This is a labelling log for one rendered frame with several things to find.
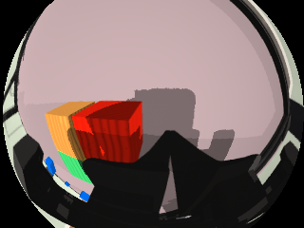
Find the wooden cube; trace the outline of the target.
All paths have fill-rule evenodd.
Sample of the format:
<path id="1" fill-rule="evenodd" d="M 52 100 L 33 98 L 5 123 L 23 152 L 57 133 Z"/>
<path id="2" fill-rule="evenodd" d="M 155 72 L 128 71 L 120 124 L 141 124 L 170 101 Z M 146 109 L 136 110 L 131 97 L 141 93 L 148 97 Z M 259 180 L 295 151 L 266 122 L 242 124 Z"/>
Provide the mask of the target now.
<path id="1" fill-rule="evenodd" d="M 85 158 L 72 116 L 94 104 L 95 102 L 69 102 L 45 114 L 57 150 L 80 161 Z"/>

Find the green cube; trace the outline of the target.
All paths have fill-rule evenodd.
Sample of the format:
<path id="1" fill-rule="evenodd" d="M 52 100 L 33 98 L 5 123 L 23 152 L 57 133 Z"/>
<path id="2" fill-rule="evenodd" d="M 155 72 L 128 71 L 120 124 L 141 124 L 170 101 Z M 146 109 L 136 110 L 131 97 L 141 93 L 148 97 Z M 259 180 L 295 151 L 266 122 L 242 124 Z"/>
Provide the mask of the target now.
<path id="1" fill-rule="evenodd" d="M 82 181 L 86 181 L 88 183 L 93 184 L 83 168 L 83 165 L 82 165 L 83 161 L 70 157 L 69 155 L 67 155 L 59 150 L 58 150 L 58 152 L 59 152 L 63 162 L 65 163 L 68 171 L 70 172 L 70 174 L 72 176 L 74 176 Z"/>

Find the blue rectangular bar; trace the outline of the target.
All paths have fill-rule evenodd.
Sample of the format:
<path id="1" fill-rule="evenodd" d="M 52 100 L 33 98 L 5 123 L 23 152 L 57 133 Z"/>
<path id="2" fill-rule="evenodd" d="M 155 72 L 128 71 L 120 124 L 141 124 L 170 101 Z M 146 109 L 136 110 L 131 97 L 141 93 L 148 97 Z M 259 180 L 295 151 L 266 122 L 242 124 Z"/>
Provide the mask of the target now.
<path id="1" fill-rule="evenodd" d="M 47 163 L 49 172 L 50 172 L 51 174 L 53 173 L 52 175 L 54 175 L 54 173 L 56 172 L 56 170 L 55 170 L 55 167 L 54 167 L 53 160 L 52 160 L 50 157 L 47 157 L 47 158 L 45 159 L 45 161 L 46 161 L 46 163 Z M 50 168 L 51 168 L 51 170 L 50 170 Z"/>

